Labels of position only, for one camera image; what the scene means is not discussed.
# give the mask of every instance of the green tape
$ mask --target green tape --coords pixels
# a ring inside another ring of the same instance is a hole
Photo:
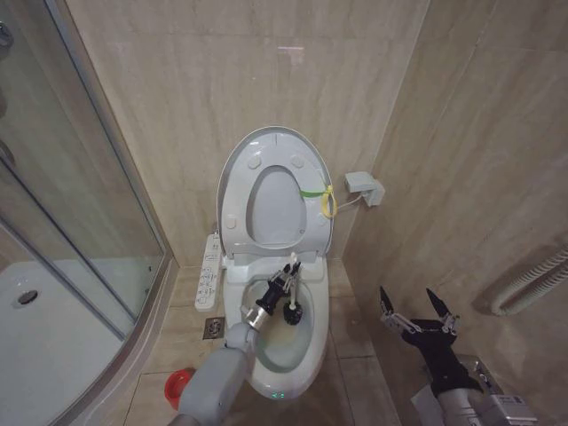
[[[317,198],[317,197],[320,197],[321,195],[323,195],[324,193],[326,193],[326,192],[324,191],[322,193],[312,193],[310,191],[300,190],[300,195],[302,195],[304,198]]]

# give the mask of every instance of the smart toilet control panel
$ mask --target smart toilet control panel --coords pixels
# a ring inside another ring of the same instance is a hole
[[[212,233],[207,237],[197,294],[195,295],[195,309],[197,311],[209,312],[215,308],[220,275],[221,239],[218,233]]]

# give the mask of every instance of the beige tile wall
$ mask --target beige tile wall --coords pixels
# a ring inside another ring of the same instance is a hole
[[[487,314],[499,283],[568,242],[568,4],[432,0],[377,156],[387,193],[360,209],[343,260],[403,424],[425,382],[379,322],[378,285],[409,317],[424,289],[462,315],[477,354],[541,424],[568,422],[568,287],[517,316]]]
[[[68,0],[176,258],[201,262],[232,148],[271,124],[371,170],[427,0]],[[340,256],[355,209],[337,218]]]
[[[0,228],[0,272],[16,262],[30,260],[27,251],[4,228]]]

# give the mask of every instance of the shower drain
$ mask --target shower drain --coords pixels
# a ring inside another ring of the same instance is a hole
[[[38,296],[39,293],[37,293],[37,290],[29,290],[18,297],[18,303],[22,306],[25,304],[31,304]]]

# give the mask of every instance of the shower enclosure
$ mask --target shower enclosure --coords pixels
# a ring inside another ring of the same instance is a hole
[[[0,424],[80,400],[171,259],[53,13],[0,0]]]

